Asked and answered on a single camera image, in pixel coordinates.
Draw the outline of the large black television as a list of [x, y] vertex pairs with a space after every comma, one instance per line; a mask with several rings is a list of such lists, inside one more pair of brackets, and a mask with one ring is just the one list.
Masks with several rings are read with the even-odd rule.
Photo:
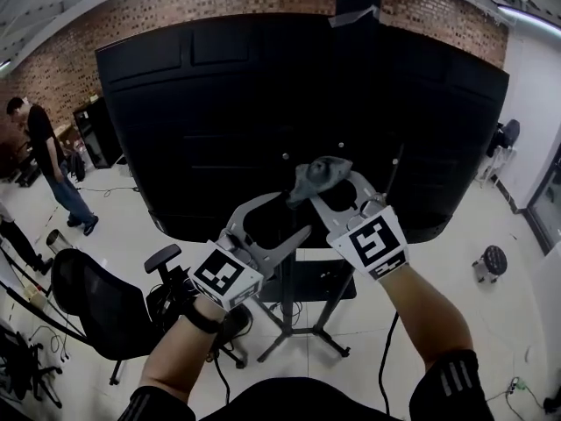
[[96, 51], [103, 96], [151, 218], [215, 238], [240, 204], [321, 156], [387, 196], [410, 243], [451, 221], [491, 142], [508, 74], [370, 16], [245, 14]]

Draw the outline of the dark glass door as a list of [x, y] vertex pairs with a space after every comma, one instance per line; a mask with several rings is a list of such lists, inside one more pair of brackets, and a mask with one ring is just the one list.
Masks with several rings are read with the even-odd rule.
[[530, 199], [525, 218], [544, 254], [561, 241], [561, 144]]

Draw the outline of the grey cloth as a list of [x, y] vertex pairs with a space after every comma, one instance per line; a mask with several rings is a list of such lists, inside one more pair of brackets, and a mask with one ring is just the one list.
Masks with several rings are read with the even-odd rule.
[[353, 163], [334, 156], [322, 156], [310, 164], [295, 169], [295, 186], [286, 200], [289, 208], [296, 208], [305, 200], [334, 188], [350, 176]]

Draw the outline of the spare hand-held gripper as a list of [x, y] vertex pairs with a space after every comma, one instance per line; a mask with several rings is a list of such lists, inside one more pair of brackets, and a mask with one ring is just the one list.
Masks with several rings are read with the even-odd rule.
[[183, 313], [183, 305], [192, 301], [198, 291], [180, 266], [166, 274], [166, 281], [156, 286], [146, 297], [151, 320], [162, 330], [169, 329]]

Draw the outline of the grey tape strip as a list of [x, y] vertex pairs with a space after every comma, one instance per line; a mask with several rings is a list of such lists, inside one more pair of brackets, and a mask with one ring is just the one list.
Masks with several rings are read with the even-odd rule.
[[361, 11], [346, 12], [333, 16], [331, 18], [328, 18], [328, 21], [332, 28], [338, 28], [341, 26], [354, 24], [364, 16], [372, 16], [375, 20], [379, 20], [380, 8], [375, 4], [372, 4], [371, 6]]

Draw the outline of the black backpack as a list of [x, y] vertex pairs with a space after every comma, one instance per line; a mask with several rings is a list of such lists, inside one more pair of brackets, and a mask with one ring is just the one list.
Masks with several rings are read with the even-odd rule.
[[77, 152], [72, 152], [67, 157], [67, 165], [70, 174], [78, 182], [82, 182], [86, 175], [85, 163], [82, 157]]

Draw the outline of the cardboard box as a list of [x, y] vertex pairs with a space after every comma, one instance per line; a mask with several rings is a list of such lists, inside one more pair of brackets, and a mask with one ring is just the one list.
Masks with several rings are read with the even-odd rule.
[[54, 129], [54, 134], [61, 145], [69, 149], [73, 149], [75, 143], [82, 140], [79, 131], [72, 124], [59, 125]]

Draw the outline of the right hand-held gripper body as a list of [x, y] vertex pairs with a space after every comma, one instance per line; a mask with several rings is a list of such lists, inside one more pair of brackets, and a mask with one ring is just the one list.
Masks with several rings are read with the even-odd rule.
[[394, 209], [375, 200], [364, 203], [344, 230], [328, 235], [327, 242], [356, 271], [375, 281], [409, 262], [408, 244]]

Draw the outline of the black wristband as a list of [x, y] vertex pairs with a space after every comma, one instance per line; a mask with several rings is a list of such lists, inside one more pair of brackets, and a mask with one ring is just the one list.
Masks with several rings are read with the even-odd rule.
[[208, 334], [216, 334], [223, 328], [226, 312], [219, 307], [190, 304], [181, 314], [196, 328]]

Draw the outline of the round black stool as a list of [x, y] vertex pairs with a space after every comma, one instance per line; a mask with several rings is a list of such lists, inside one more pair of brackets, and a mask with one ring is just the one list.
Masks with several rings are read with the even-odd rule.
[[478, 283], [490, 281], [496, 283], [508, 268], [506, 254], [498, 246], [488, 246], [483, 254], [472, 264]]

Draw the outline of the black mesh office chair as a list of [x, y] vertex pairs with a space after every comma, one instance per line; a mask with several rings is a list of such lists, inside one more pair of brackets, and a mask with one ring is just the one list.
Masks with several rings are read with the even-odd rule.
[[[145, 262], [145, 271], [158, 272], [163, 283], [172, 270], [167, 263], [179, 254], [179, 246], [167, 246]], [[117, 363], [111, 385], [118, 384], [117, 373], [123, 361], [147, 356], [173, 326], [159, 328], [148, 313], [149, 294], [145, 296], [138, 287], [117, 278], [78, 249], [55, 255], [51, 282], [61, 310], [77, 316], [89, 344], [105, 359]]]

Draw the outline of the black cabinet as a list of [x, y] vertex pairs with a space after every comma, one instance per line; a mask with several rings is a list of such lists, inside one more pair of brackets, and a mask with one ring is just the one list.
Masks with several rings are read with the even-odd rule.
[[89, 158], [97, 169], [111, 168], [122, 156], [115, 128], [103, 97], [73, 113]]

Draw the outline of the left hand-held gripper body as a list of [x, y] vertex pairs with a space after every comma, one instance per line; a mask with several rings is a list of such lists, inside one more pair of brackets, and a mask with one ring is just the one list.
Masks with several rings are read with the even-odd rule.
[[272, 258], [251, 237], [224, 229], [218, 240], [198, 247], [188, 278], [200, 294], [230, 311], [262, 290], [273, 272]]

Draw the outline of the black swivel chair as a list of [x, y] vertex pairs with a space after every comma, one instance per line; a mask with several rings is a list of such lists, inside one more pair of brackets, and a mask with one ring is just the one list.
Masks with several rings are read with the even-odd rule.
[[10, 379], [9, 391], [12, 391], [19, 401], [25, 398], [28, 392], [41, 402], [43, 393], [58, 408], [62, 402], [54, 391], [47, 386], [48, 375], [61, 375], [62, 369], [58, 366], [42, 367], [39, 360], [39, 351], [44, 347], [41, 343], [28, 344], [19, 332], [14, 332], [10, 327], [0, 324], [0, 364]]

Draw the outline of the metal bin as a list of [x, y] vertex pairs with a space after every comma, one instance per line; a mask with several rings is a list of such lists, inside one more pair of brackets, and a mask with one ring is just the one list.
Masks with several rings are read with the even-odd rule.
[[60, 251], [74, 248], [58, 229], [53, 229], [49, 232], [46, 237], [46, 245], [55, 255]]

